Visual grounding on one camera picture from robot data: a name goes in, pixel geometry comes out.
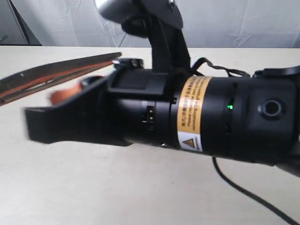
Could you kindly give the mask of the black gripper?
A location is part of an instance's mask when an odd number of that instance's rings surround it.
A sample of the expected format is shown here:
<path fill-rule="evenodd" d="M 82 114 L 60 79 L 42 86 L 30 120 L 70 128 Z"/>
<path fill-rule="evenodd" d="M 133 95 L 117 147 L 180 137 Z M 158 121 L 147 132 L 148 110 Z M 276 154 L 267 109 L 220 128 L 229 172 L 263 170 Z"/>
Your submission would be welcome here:
<path fill-rule="evenodd" d="M 51 106 L 24 110 L 28 138 L 177 147 L 176 108 L 181 69 L 156 72 L 123 60 L 108 76 L 93 75 L 49 96 Z"/>

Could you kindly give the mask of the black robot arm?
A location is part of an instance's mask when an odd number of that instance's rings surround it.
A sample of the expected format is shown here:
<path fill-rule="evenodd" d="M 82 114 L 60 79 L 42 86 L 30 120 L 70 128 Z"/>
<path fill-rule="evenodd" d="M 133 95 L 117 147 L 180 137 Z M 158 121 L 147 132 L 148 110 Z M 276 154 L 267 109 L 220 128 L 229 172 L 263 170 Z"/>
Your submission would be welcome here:
<path fill-rule="evenodd" d="M 28 137 L 144 144 L 300 174 L 300 69 L 266 69 L 253 77 L 213 77 L 189 69 L 158 73 L 140 60 L 119 60 L 103 78 L 49 107 L 28 107 Z"/>

